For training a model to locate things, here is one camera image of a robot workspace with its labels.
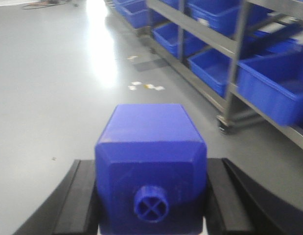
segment blue storage bin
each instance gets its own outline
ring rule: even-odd
[[[160,45],[176,58],[178,57],[178,26],[176,24],[168,23],[159,26],[153,29],[153,35]],[[190,56],[206,45],[206,43],[187,31],[185,31],[184,35],[184,56]]]
[[[207,146],[181,105],[118,105],[95,162],[102,234],[201,233]]]
[[[148,8],[145,0],[135,1],[123,6],[126,20],[134,27],[141,28],[148,25]],[[165,21],[166,18],[153,11],[153,23]]]
[[[170,5],[171,7],[174,7],[175,9],[179,9],[179,0],[160,0],[164,3]]]
[[[125,4],[131,3],[131,2],[136,2],[136,1],[139,1],[139,0],[113,0],[113,3],[114,3],[114,6],[115,6],[117,12],[119,12],[122,16],[125,16],[123,6]]]
[[[303,52],[239,62],[238,92],[281,126],[303,122]]]
[[[247,37],[247,39],[246,39],[247,44],[253,43],[258,38],[262,38],[269,34],[270,33],[268,33],[268,32],[256,31],[254,33],[255,37]],[[276,43],[262,51],[259,51],[256,54],[256,56],[266,56],[266,55],[270,55],[270,54],[277,54],[277,53],[283,53],[283,52],[287,52],[287,51],[291,51],[291,50],[296,50],[298,48],[297,42],[298,42],[298,40],[289,38],[282,42]]]
[[[230,59],[215,49],[188,58],[191,70],[221,97],[226,94]]]
[[[191,16],[197,21],[207,21],[205,24],[224,35],[235,32],[238,13],[241,9],[240,0],[196,0],[187,4]],[[256,24],[267,17],[271,10],[254,6],[248,25]]]

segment shelf caster wheel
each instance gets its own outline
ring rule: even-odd
[[[149,52],[151,53],[151,54],[156,54],[156,50],[154,49],[154,48],[149,48]]]
[[[219,131],[224,135],[228,135],[233,132],[233,126],[227,126],[221,121],[219,121],[218,126],[219,126]]]

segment gray floor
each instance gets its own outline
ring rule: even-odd
[[[159,59],[102,0],[0,7],[0,235],[35,211],[74,159],[93,158],[119,103],[182,103],[209,157],[230,158],[303,210],[303,151],[267,123],[222,135],[218,112]],[[133,81],[165,90],[131,91]]]

